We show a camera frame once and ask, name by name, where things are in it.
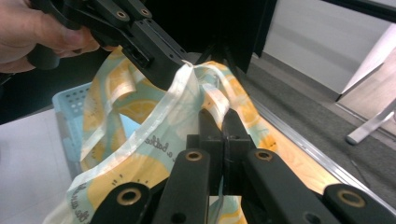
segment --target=patterned fabric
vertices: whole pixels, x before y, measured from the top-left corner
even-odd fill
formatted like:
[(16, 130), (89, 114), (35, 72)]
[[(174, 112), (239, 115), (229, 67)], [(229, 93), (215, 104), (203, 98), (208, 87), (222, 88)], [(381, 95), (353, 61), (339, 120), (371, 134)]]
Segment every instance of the patterned fabric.
[[(198, 112), (206, 108), (219, 128), (229, 108), (237, 111), (256, 147), (276, 150), (248, 95), (219, 63), (185, 62), (168, 91), (154, 87), (115, 50), (94, 78), (84, 105), (81, 167), (65, 202), (47, 223), (89, 223), (116, 186), (128, 182), (149, 188), (167, 178), (187, 134), (198, 133)], [(126, 138), (120, 114), (141, 124)], [(219, 196), (209, 207), (209, 223), (246, 223), (234, 196)]]

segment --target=light blue basket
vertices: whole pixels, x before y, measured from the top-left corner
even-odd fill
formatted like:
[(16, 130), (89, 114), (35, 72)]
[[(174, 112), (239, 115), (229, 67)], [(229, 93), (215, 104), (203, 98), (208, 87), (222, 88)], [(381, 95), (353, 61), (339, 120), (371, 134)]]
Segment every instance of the light blue basket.
[[(72, 178), (81, 173), (79, 155), (82, 140), (83, 109), (85, 96), (90, 86), (91, 83), (87, 83), (67, 91), (58, 92), (52, 97), (62, 145), (64, 146), (64, 155), (67, 158)], [(139, 127), (139, 124), (125, 116), (120, 117), (125, 135), (129, 137)]]

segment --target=gray wall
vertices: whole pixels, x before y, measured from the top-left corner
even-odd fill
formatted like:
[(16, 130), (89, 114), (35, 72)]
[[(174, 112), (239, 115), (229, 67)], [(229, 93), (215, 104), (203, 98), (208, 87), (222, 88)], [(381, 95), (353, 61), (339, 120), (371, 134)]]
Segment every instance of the gray wall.
[(278, 0), (264, 52), (341, 94), (389, 25), (320, 0)]

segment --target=hand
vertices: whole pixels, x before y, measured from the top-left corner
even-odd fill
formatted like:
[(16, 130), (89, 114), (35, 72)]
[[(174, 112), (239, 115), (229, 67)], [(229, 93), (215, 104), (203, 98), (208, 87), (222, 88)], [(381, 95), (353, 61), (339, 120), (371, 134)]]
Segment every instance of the hand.
[(86, 27), (69, 30), (51, 15), (30, 6), (29, 0), (0, 0), (0, 73), (34, 69), (26, 55), (37, 43), (53, 49), (61, 58), (99, 48)]

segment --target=gray carpet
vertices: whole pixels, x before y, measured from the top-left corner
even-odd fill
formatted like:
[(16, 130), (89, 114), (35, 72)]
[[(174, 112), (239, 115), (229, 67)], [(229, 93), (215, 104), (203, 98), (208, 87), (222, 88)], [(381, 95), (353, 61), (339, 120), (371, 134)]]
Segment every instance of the gray carpet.
[(360, 182), (396, 207), (396, 151), (369, 136), (357, 146), (345, 141), (355, 126), (251, 64), (246, 91)]

